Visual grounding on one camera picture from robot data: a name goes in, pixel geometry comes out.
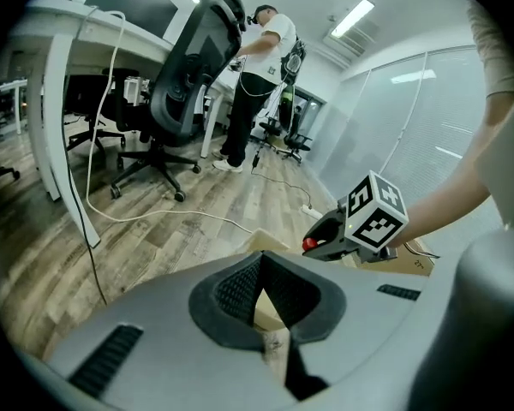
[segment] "black pants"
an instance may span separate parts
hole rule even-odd
[[[263,96],[249,96],[240,85],[240,82],[236,86],[234,103],[230,113],[229,133],[221,148],[221,153],[229,156],[229,164],[235,167],[242,164],[246,157],[246,146],[251,134],[252,121],[275,87],[268,80],[253,73],[242,73],[240,80],[248,93],[263,94]]]

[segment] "computer monitor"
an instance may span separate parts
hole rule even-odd
[[[177,6],[170,0],[86,0],[86,5],[122,11],[127,21],[160,38],[177,12]]]

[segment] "man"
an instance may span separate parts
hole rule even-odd
[[[391,247],[401,246],[457,221],[490,194],[474,164],[514,104],[514,56],[495,21],[476,0],[469,0],[468,16],[484,67],[486,111],[455,171],[436,191],[408,209],[409,224],[392,240]]]
[[[254,19],[262,27],[261,35],[236,54],[236,57],[248,57],[236,86],[227,139],[220,151],[213,151],[213,155],[220,159],[213,166],[236,173],[242,172],[254,116],[276,86],[282,83],[282,57],[291,51],[296,42],[293,21],[279,14],[273,6],[259,6]]]

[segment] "sleeve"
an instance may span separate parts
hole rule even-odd
[[[275,32],[279,35],[280,39],[283,39],[290,30],[290,19],[284,14],[277,14],[265,24],[263,27],[263,33]]]
[[[476,0],[469,0],[467,14],[483,62],[487,96],[514,92],[514,56],[499,26]]]

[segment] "wooden floor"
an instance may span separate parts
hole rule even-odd
[[[80,120],[67,135],[87,129]],[[138,134],[127,133],[126,150],[144,149]],[[213,140],[218,147],[224,137]],[[196,175],[188,166],[173,166],[187,193],[183,203],[153,169],[145,169],[122,185],[123,196],[112,200],[111,179],[117,173],[119,139],[103,139],[106,159],[93,160],[90,200],[113,217],[134,217],[148,211],[197,210],[227,217],[247,229],[259,227],[301,250],[302,236],[314,220],[302,213],[307,196],[284,184],[250,174],[256,146],[249,144],[241,174],[212,167],[212,156],[200,160]],[[180,153],[199,157],[201,143]],[[69,154],[76,187],[85,195],[89,143]],[[0,319],[10,341],[46,359],[57,342],[103,304],[93,280],[85,243],[61,200],[52,202],[34,167],[27,133],[0,142],[0,163],[15,166],[21,179],[0,178]],[[270,149],[261,152],[255,172],[302,186],[318,211],[332,208],[314,179],[292,159]],[[229,255],[249,234],[231,223],[198,215],[161,214],[130,223],[113,223],[87,210],[101,242],[93,250],[97,273],[109,301],[136,284]]]

